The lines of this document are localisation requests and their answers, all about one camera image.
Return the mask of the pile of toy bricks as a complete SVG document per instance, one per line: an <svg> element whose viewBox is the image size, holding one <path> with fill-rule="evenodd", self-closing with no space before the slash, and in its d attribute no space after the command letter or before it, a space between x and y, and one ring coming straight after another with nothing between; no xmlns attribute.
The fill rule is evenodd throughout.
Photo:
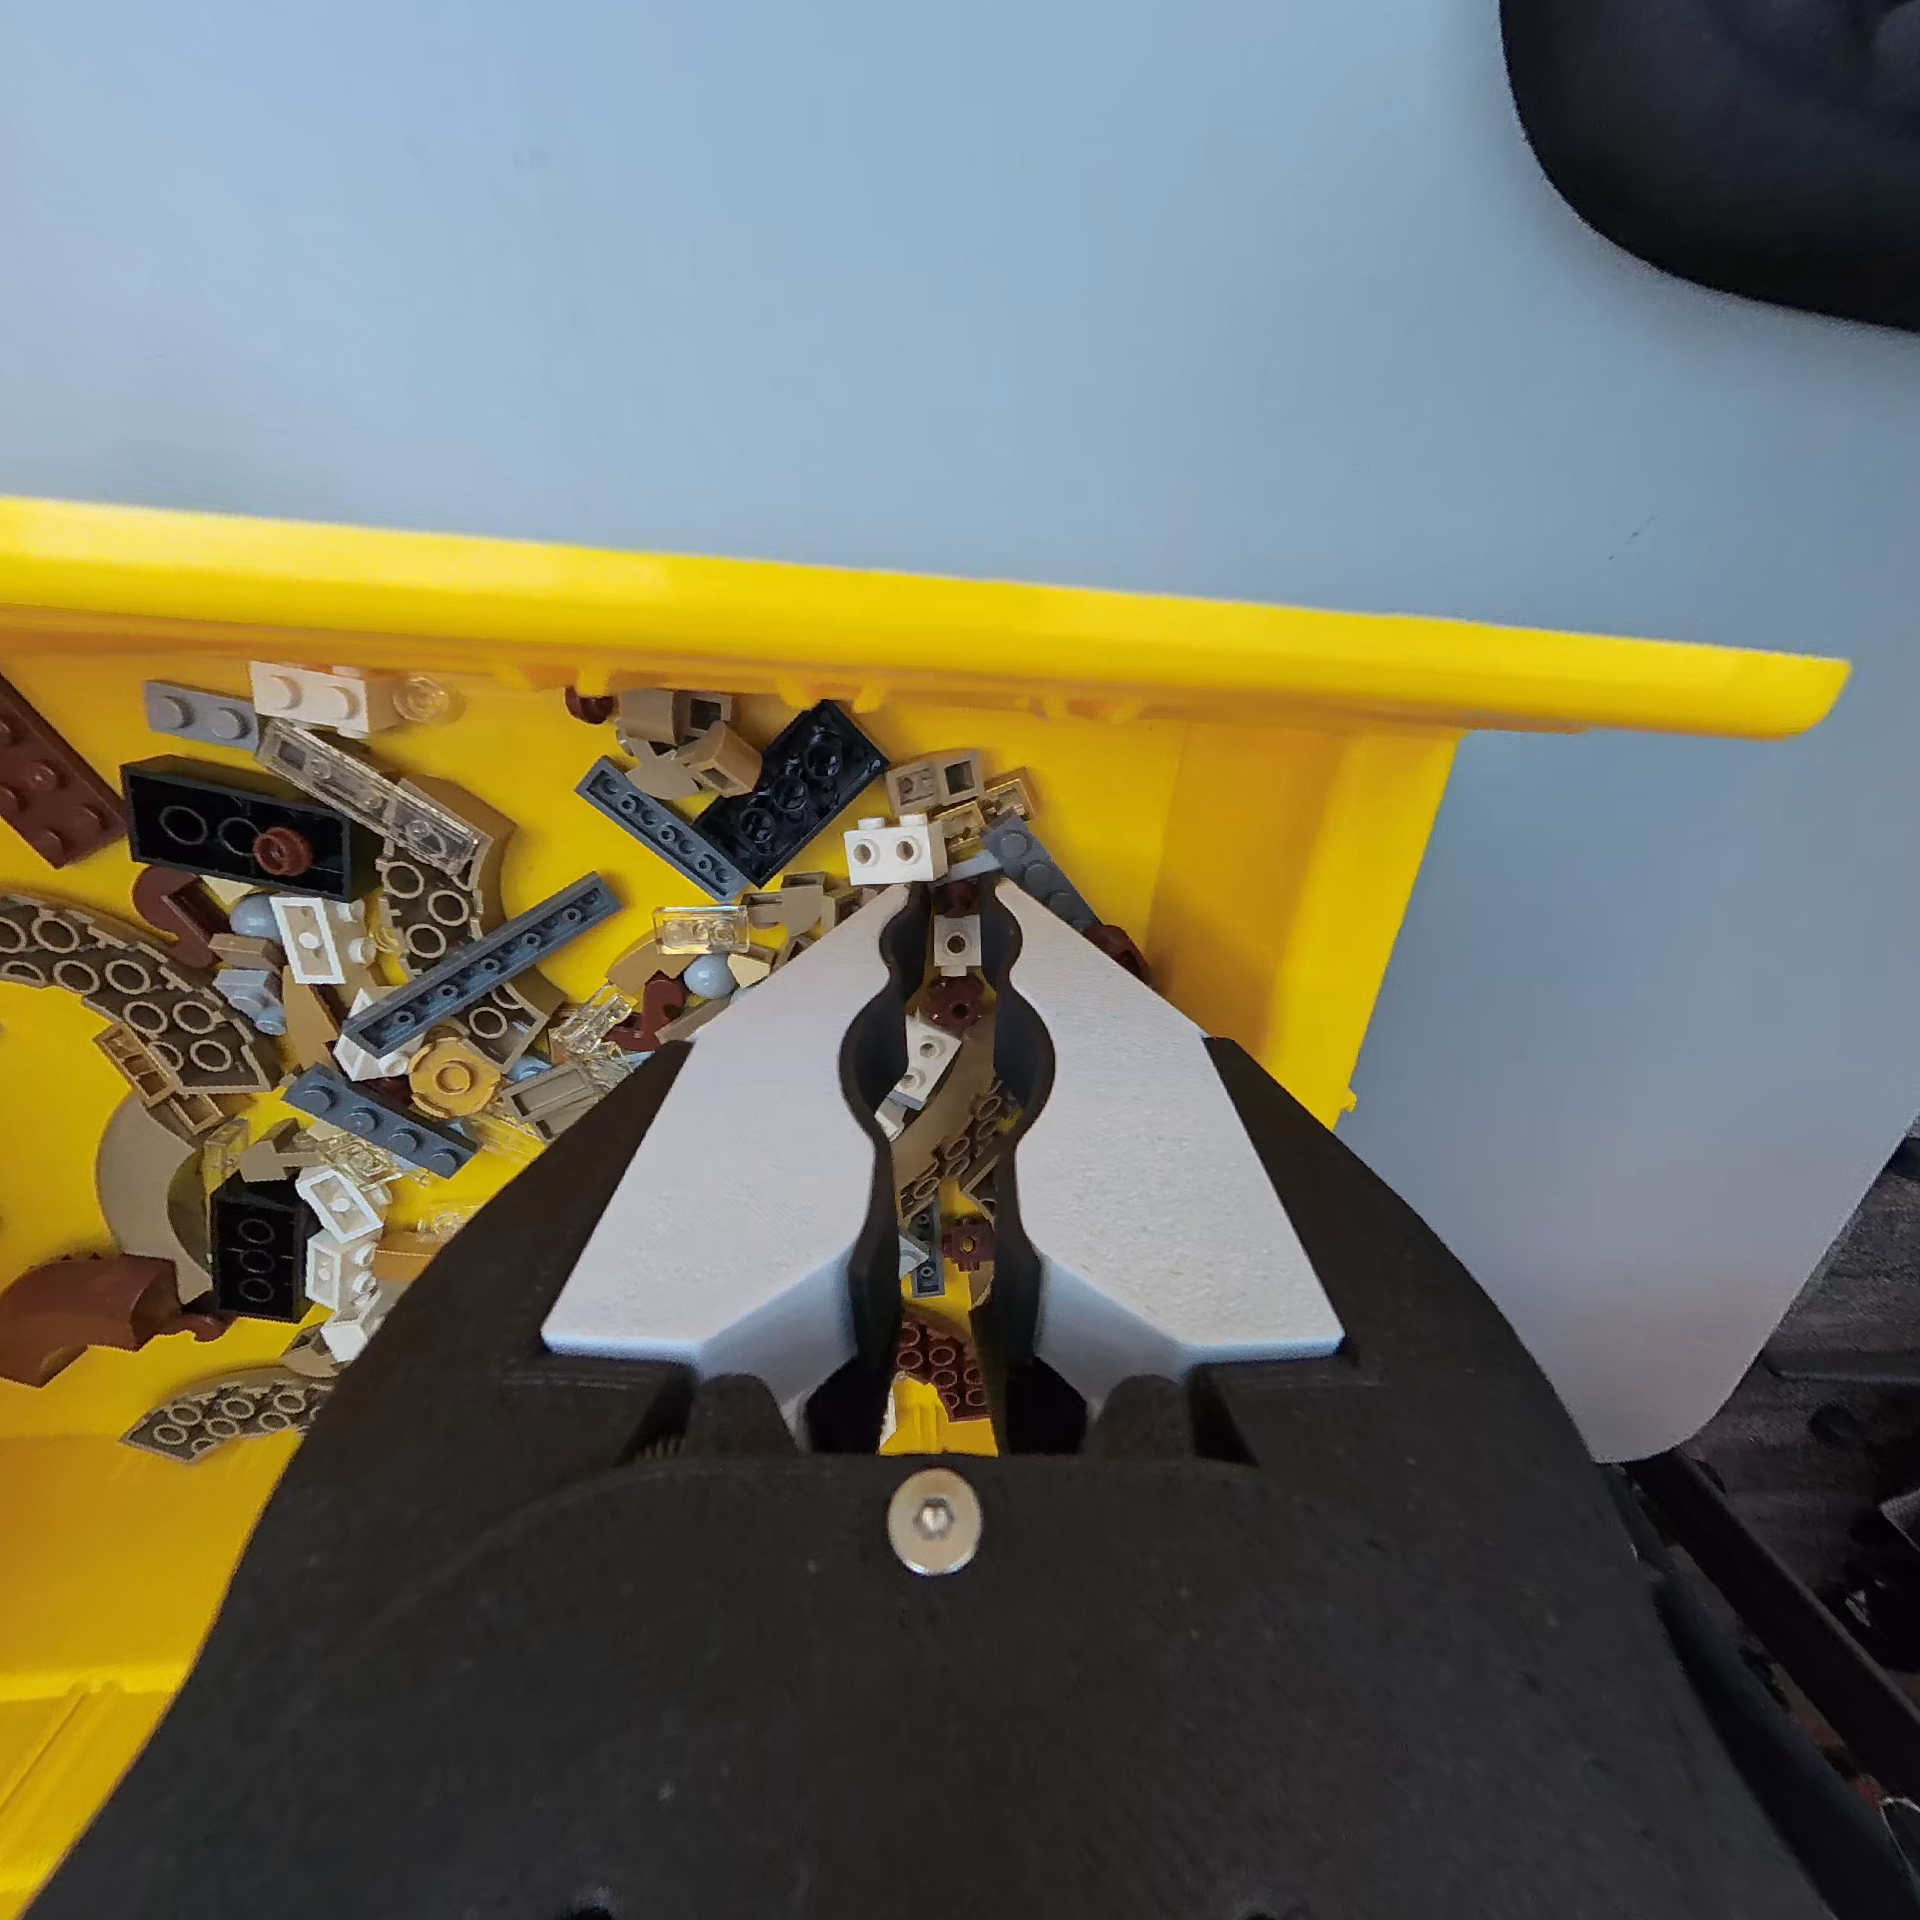
<svg viewBox="0 0 1920 1920"><path fill-rule="evenodd" d="M627 903L600 871L506 914L508 826L448 782L380 767L375 733L451 717L427 678L256 662L243 695L148 678L152 731L188 754L100 777L4 676L4 983L64 993L128 1083L95 1154L110 1243L4 1285L4 1382L47 1387L87 1353L288 1327L264 1363L161 1394L119 1434L199 1467L307 1434L331 1382L478 1205L664 1043L847 923L891 874L858 843L906 814L948 879L1038 814L1025 771L979 750L890 759L838 701L764 747L722 691L563 691L616 754L576 794L696 898L587 999L546 977ZM934 914L910 1001L902 1127L984 1051L971 919Z"/></svg>

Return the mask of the grey desk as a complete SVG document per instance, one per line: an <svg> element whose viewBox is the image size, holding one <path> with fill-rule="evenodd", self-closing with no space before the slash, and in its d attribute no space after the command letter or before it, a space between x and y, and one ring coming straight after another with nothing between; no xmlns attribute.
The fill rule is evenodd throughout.
<svg viewBox="0 0 1920 1920"><path fill-rule="evenodd" d="M1345 1138L1592 1446L1915 1118L1915 338L1550 190L1495 4L4 4L4 491L1843 657L1471 737Z"/></svg>

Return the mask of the yellow plastic bin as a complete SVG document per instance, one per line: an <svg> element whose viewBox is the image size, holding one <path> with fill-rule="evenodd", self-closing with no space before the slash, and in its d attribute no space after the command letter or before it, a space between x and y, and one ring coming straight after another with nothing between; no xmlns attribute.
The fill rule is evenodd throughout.
<svg viewBox="0 0 1920 1920"><path fill-rule="evenodd" d="M115 788L180 745L145 682L225 695L249 662L426 678L451 717L375 733L375 766L448 782L497 841L511 916L603 874L623 916L546 971L600 989L655 910L696 898L576 794L610 727L563 687L718 687L761 747L838 701L891 762L1025 771L1042 843L1159 988L1321 1122L1354 1070L1471 731L1785 739L1847 662L1675 639L1263 609L1018 583L631 555L288 518L4 497L4 676ZM106 1021L4 983L4 1285L110 1243L95 1154L128 1083ZM288 1327L95 1350L4 1382L4 1915L26 1914L178 1689L294 1435L207 1467L122 1444L161 1394L264 1363Z"/></svg>

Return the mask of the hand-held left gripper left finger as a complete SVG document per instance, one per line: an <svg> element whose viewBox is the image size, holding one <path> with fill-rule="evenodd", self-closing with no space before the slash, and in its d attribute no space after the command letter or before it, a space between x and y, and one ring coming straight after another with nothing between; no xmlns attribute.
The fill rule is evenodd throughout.
<svg viewBox="0 0 1920 1920"><path fill-rule="evenodd" d="M657 1115L545 1319L550 1350L754 1377L814 1444L875 1444L902 1323L891 1145L914 889L734 996L633 1091Z"/></svg>

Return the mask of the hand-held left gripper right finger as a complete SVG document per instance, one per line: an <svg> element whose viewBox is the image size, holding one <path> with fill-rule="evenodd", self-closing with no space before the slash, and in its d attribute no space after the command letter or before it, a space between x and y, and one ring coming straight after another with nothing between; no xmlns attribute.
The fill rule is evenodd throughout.
<svg viewBox="0 0 1920 1920"><path fill-rule="evenodd" d="M1000 1439L1079 1444L1137 1377L1337 1353L1337 1310L1210 1036L1008 878L980 923L1015 1103L980 1337Z"/></svg>

